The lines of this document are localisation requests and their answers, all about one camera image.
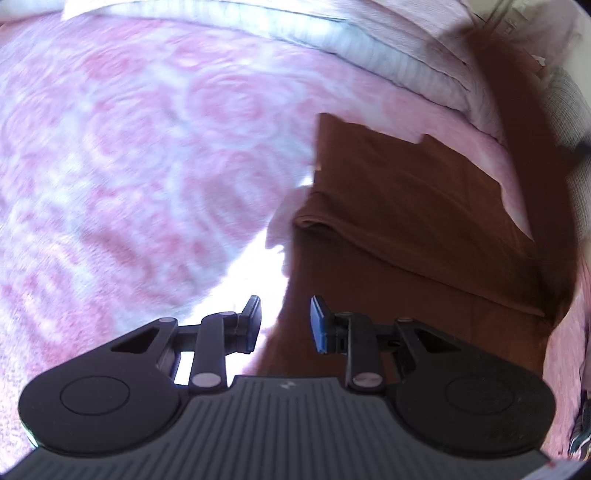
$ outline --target pink fabric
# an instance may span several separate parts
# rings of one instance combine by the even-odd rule
[[[311,173],[317,113],[433,135],[502,183],[527,231],[499,144],[335,56],[196,25],[56,15],[2,27],[0,45],[0,472],[29,451],[18,396],[44,370],[158,316],[198,322],[250,294],[272,325],[285,277],[265,228]],[[582,321],[577,305],[565,329]],[[578,361],[572,332],[555,343],[559,403],[575,395],[556,378]]]

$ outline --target black object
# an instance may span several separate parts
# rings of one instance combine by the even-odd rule
[[[189,394],[227,388],[225,355],[251,353],[260,326],[256,296],[242,313],[201,325],[158,319],[33,379],[18,404],[22,424],[38,445],[67,455],[133,448],[169,428]],[[175,385],[180,352],[193,349],[189,386]]]
[[[549,387],[526,369],[413,319],[378,326],[362,315],[333,314],[320,297],[312,299],[311,319],[317,350],[348,356],[352,390],[383,389],[379,352],[392,352],[401,381],[388,387],[386,398],[406,427],[433,447],[500,458],[544,441],[556,404]],[[359,376],[374,383],[363,388],[355,382]]]
[[[40,447],[5,479],[519,480],[547,462],[537,448],[554,400],[526,370],[412,319],[374,325],[320,297],[310,313],[318,351],[348,358],[345,388],[258,377],[228,388],[224,357],[254,350],[258,297],[201,325],[159,319],[27,385],[19,413]],[[194,352],[188,386],[173,382],[182,351]]]

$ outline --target bed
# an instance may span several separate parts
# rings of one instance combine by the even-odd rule
[[[278,207],[313,171],[316,115],[417,142],[430,134],[500,182],[528,232],[504,148],[459,112],[335,55],[186,22],[48,14],[0,28],[0,472],[31,447],[18,396],[35,375],[160,316],[198,323],[281,308]],[[267,225],[274,218],[273,228]],[[551,338],[566,455],[578,409],[589,272]],[[228,358],[229,376],[253,358]]]

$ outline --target silver screw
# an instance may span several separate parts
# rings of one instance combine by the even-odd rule
[[[195,375],[191,382],[193,382],[193,385],[196,387],[212,388],[222,383],[222,377],[211,372],[204,372]]]
[[[363,372],[353,377],[353,383],[361,388],[379,387],[382,380],[382,376],[374,372]]]

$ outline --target gray knit fabric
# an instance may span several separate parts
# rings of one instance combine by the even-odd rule
[[[581,90],[564,69],[556,69],[543,96],[558,144],[574,150],[581,142],[591,145],[591,109]],[[591,155],[586,154],[569,175],[579,240],[591,232]]]

